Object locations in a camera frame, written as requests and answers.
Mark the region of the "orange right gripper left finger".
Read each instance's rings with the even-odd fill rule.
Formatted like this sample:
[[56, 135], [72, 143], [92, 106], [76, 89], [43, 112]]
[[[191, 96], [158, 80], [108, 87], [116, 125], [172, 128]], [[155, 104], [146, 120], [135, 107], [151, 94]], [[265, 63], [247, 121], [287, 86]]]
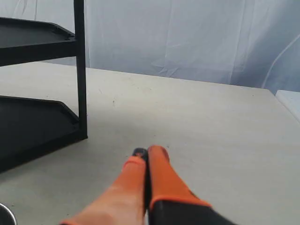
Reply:
[[112, 185], [94, 202], [62, 225], [145, 224], [145, 181], [148, 153], [136, 148]]

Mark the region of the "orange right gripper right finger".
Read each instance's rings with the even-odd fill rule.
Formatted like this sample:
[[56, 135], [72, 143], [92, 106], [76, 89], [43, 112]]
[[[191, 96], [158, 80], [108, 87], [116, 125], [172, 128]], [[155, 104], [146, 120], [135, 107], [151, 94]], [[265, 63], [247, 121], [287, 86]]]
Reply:
[[165, 148], [148, 148], [150, 225], [233, 225], [211, 204], [198, 198], [172, 168]]

